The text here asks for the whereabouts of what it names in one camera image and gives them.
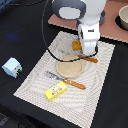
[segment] black table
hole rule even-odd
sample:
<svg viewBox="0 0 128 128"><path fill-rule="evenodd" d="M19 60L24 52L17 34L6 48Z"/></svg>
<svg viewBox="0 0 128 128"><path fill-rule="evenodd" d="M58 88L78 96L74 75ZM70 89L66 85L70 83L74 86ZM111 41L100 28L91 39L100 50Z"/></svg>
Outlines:
<svg viewBox="0 0 128 128"><path fill-rule="evenodd" d="M26 4L36 0L15 0ZM0 105L23 113L53 128L79 128L78 126L25 102L13 94L21 86L46 50L41 32L41 18L45 2L33 6L8 6L0 12ZM49 25L53 14L51 1L44 17L44 34L48 45L59 31L76 34L76 31ZM128 44L101 38L115 45L115 50L104 81L91 128L128 128ZM23 68L13 78L2 65L16 58Z"/></svg>

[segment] plate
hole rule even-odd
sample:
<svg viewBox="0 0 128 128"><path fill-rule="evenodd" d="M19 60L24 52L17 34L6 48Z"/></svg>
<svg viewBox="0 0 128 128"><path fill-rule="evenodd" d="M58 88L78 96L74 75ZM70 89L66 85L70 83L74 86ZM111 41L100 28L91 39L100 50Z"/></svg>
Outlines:
<svg viewBox="0 0 128 128"><path fill-rule="evenodd" d="M66 55L61 58L61 60L69 61L78 59L75 55ZM75 78L82 74L84 71L83 60L77 60L73 62L56 62L57 72L64 78Z"/></svg>

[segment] bowl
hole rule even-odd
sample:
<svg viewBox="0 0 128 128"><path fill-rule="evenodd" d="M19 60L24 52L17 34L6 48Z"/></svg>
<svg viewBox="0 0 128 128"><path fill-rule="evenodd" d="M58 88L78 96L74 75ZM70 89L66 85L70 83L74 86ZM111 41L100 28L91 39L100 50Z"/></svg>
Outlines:
<svg viewBox="0 0 128 128"><path fill-rule="evenodd" d="M119 10L119 17L122 27L128 30L128 5Z"/></svg>

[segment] woven placemat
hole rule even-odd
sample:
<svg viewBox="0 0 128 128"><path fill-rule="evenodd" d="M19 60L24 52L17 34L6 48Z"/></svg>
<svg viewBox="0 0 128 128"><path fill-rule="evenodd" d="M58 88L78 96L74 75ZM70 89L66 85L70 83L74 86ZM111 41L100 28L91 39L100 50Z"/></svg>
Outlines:
<svg viewBox="0 0 128 128"><path fill-rule="evenodd" d="M58 58L65 54L78 55L80 51L73 51L71 43L76 39L76 35L61 31L49 48ZM95 56L98 63L83 60L85 64L83 74L72 79L84 84L86 86L85 90L67 84L67 91L52 101L48 101L44 91L60 81L51 80L44 75L44 71L48 70L59 76L55 69L56 60L46 51L23 84L14 93L14 96L54 113L82 128L90 128L114 45L99 41L98 48L99 52Z"/></svg>

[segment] fork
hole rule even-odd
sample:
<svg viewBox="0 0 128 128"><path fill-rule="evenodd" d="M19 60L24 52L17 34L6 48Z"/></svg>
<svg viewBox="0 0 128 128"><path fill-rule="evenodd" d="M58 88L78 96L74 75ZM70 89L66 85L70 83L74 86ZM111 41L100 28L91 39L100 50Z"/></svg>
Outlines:
<svg viewBox="0 0 128 128"><path fill-rule="evenodd" d="M65 79L60 78L60 77L58 77L57 75L55 75L55 74L53 74L53 73L51 73L51 72L49 72L49 71L45 71L45 75L46 75L47 77L51 78L51 79L54 79L54 80L61 80L61 81L64 81L65 83L70 84L70 85L73 85L73 86L75 86L75 87L77 87L77 88L86 89L86 87L85 87L84 85L82 85L82 84L76 83L76 82L71 81L71 80L68 80L68 79L66 79L66 78L65 78Z"/></svg>

